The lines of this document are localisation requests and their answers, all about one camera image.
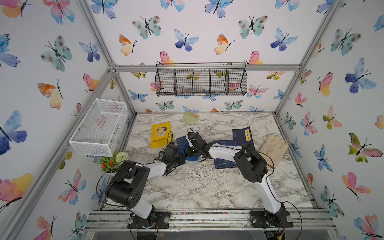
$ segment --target dark blue book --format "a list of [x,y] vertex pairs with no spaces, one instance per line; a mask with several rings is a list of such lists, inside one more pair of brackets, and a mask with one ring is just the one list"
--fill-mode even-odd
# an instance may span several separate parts
[[[227,145],[227,146],[235,146],[235,142],[233,140],[221,140],[221,141],[212,141],[213,143],[218,143],[221,145]],[[235,162],[231,162],[228,160],[224,160],[221,158],[215,158],[215,168],[216,169],[224,169],[224,168],[233,168],[237,167],[237,164]]]

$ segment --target orange butterfly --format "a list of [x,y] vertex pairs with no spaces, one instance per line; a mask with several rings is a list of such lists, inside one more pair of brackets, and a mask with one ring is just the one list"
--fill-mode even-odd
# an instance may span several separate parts
[[51,98],[51,107],[52,108],[61,108],[61,99],[63,99],[63,96],[60,92],[59,87],[59,79],[56,79],[57,87],[52,86],[50,84],[46,83],[38,83],[38,88],[43,96],[46,96],[47,98]]
[[224,37],[224,35],[221,33],[217,38],[217,45],[219,45],[217,48],[215,48],[216,55],[220,55],[227,51],[228,47],[233,43],[235,40],[232,40],[232,42],[228,43],[228,40]]

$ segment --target white flower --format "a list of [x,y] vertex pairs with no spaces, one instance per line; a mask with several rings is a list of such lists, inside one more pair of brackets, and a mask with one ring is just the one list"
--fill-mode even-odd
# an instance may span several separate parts
[[116,155],[116,162],[122,162],[122,161],[126,161],[128,159],[129,159],[129,155],[126,152],[119,152]]

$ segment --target wall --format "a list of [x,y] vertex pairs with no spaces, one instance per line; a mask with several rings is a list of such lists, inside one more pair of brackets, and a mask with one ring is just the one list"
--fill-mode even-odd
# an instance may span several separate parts
[[[313,175],[312,186],[316,189],[315,197],[321,206],[323,208],[331,207],[331,209],[336,207],[334,204],[327,206],[326,204],[329,202],[322,201],[321,194],[324,191],[324,186],[328,187],[330,198],[334,195],[334,198],[337,199],[334,202],[337,203],[344,215],[338,213],[338,217],[334,217],[333,220],[340,235],[345,235],[348,240],[373,239],[364,235],[365,233],[383,235],[383,225],[377,222],[379,220],[380,223],[384,219],[384,210],[381,207],[384,193],[382,184],[384,165],[381,156],[382,151],[384,151],[383,77],[381,74],[384,49],[377,47],[382,44],[384,39],[384,29],[380,29],[384,14],[383,9],[384,2],[382,1],[350,0],[346,6],[339,10],[321,40],[321,48],[325,49],[313,57],[305,67],[312,70],[311,75],[306,78],[306,82],[303,84],[300,84],[300,81],[296,83],[290,94],[290,100],[283,107],[280,115],[282,119],[280,121],[283,125],[287,112],[289,117],[292,116],[292,120],[296,122],[292,130],[289,130],[288,125],[284,125],[284,127],[292,143],[296,138],[298,140],[298,151],[302,156],[298,160],[305,174]],[[341,54],[342,49],[331,52],[335,31],[341,29],[345,34],[346,28],[348,31],[351,29],[349,34],[360,34],[360,39],[358,39],[359,35],[354,36],[355,40],[358,41],[352,43],[353,48],[344,56]],[[357,65],[361,58],[364,58],[364,65]],[[354,76],[350,75],[354,74],[355,71],[358,73],[357,77],[368,71],[366,76],[358,80],[360,83],[358,91],[357,87],[351,89],[351,82],[347,83],[346,81],[346,79],[355,79]],[[329,88],[330,94],[325,96],[327,94],[324,95],[321,91],[318,93],[319,81],[317,78],[323,81],[329,72],[333,73],[333,78]],[[368,80],[364,78],[374,82],[374,84],[369,84]],[[308,98],[302,104],[303,108],[295,102],[298,93],[301,93],[302,97]],[[333,112],[337,117],[334,120],[342,124],[341,126],[334,122],[336,126],[340,127],[333,125],[331,130],[327,128],[327,122],[323,120],[323,116],[327,115],[330,106],[333,107]],[[308,112],[310,112],[311,120],[315,120],[312,125],[316,128],[317,133],[310,133],[309,136],[305,136],[304,127],[300,126],[300,123]],[[362,158],[366,158],[367,162],[357,162],[354,153],[348,154],[350,152],[349,145],[352,145],[350,133],[358,137],[361,145],[365,141],[367,145],[371,144],[365,148],[365,151],[361,151],[366,156],[360,155]],[[317,158],[314,152],[320,151],[322,145],[325,148],[325,155]],[[327,158],[326,162],[332,171],[325,167],[323,170],[318,168],[319,161],[317,159],[322,158]],[[357,181],[356,186],[351,184],[351,188],[356,187],[354,191],[360,199],[343,182],[343,176],[345,176],[347,184],[349,184],[348,176],[350,182],[353,182],[354,174],[352,173],[356,174]]]
[[[0,78],[2,86],[0,87],[0,126],[12,139],[12,142],[9,143],[10,149],[8,149],[8,139],[5,138],[3,133],[0,133],[0,149],[2,151],[0,154],[0,162],[2,163],[0,169],[1,206],[13,199],[22,197],[29,187],[33,185],[46,161],[57,149],[68,128],[75,121],[76,116],[72,116],[72,114],[76,115],[77,103],[84,105],[91,97],[92,92],[86,93],[86,89],[89,89],[89,87],[84,82],[83,75],[86,73],[94,79],[99,79],[106,69],[106,61],[103,57],[89,62],[87,53],[79,45],[79,42],[82,42],[85,44],[91,43],[93,46],[96,41],[88,30],[76,1],[59,2],[61,2],[63,12],[67,14],[62,19],[55,14],[53,14],[54,17],[51,15],[51,9],[53,13],[61,15],[60,11],[57,11],[58,6],[55,5],[55,1],[33,1],[31,2],[32,5],[25,5],[22,16],[21,14],[15,14],[17,11],[20,13],[20,5],[10,5],[7,8],[4,6],[7,4],[5,1],[1,3]],[[63,56],[66,56],[64,58],[65,62],[62,61],[64,67],[60,65],[60,70],[41,59],[41,55],[45,51],[51,51],[52,57],[56,58],[53,50],[45,45],[49,46],[48,42],[50,42],[55,47],[54,43],[58,36],[63,37],[63,45],[67,46],[71,53],[69,54],[67,49],[60,51]],[[60,92],[57,89],[57,79],[59,79]],[[52,90],[42,88],[42,92],[40,92],[38,83],[52,85]],[[15,113],[16,118],[13,118],[15,122],[10,127],[5,124],[12,113]],[[95,169],[84,168],[83,164],[86,164],[86,162],[72,161],[72,164],[73,166],[67,166],[60,171],[60,175],[65,180],[72,180],[77,168],[81,168],[81,173],[86,178],[97,168],[96,166]],[[62,192],[66,188],[63,185],[64,180],[60,181],[59,185],[55,181],[51,184],[53,184],[51,187],[57,189],[57,191]],[[6,220],[9,216],[12,216],[22,200],[23,198],[5,207],[0,213],[0,226],[5,227]],[[72,207],[74,212],[70,218],[72,225],[73,218],[80,210],[77,208],[78,205],[69,206],[69,203],[60,203],[60,208],[55,210],[48,208],[46,204],[47,212],[41,213],[41,216],[50,222],[53,214],[59,215],[60,218],[63,216],[62,212]]]

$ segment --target yellow butterfly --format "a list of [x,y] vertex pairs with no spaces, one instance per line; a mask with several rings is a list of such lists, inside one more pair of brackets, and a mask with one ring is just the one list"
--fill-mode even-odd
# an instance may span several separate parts
[[224,37],[224,35],[221,33],[217,38],[217,45],[219,45],[217,48],[215,48],[216,55],[220,55],[227,51],[228,47],[233,43],[235,40],[232,40],[232,42],[228,43],[228,40]]
[[124,37],[123,35],[119,35],[119,42],[121,43],[122,47],[121,48],[121,52],[128,56],[130,53],[133,53],[133,47],[135,47],[135,43],[137,42],[135,40],[135,42],[132,44],[126,37]]

